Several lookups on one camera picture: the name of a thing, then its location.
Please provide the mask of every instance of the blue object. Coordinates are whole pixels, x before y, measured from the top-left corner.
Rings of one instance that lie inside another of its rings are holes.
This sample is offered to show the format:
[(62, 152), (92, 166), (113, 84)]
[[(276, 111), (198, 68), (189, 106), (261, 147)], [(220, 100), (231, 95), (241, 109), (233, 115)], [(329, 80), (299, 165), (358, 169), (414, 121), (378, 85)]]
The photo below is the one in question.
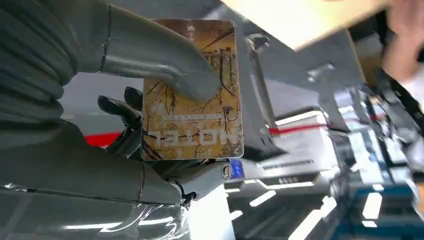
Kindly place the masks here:
[(243, 172), (242, 162), (231, 158), (229, 163), (232, 167), (232, 176), (231, 179), (243, 179), (245, 177), (245, 173)]

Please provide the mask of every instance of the robotic hand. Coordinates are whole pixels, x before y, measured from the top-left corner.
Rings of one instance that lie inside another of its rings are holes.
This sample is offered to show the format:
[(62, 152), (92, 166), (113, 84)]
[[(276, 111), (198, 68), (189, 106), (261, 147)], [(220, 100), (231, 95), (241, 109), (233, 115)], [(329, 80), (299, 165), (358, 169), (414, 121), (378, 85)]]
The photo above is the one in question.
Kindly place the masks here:
[(175, 206), (229, 178), (228, 164), (215, 162), (163, 179), (144, 162), (88, 146), (60, 119), (57, 99), (78, 72), (159, 78), (189, 98), (212, 98), (219, 79), (189, 40), (102, 0), (3, 0), (0, 18), (0, 182)]

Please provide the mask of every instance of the card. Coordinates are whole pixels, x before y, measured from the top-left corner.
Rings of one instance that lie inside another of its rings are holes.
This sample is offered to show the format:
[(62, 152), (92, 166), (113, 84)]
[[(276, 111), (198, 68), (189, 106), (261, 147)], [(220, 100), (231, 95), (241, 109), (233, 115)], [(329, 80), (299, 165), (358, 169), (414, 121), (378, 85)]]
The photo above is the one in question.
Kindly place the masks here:
[(145, 79), (142, 158), (241, 157), (243, 127), (234, 24), (225, 20), (187, 19), (155, 22), (192, 41), (215, 70), (221, 85), (214, 98), (196, 102), (179, 95), (159, 79)]

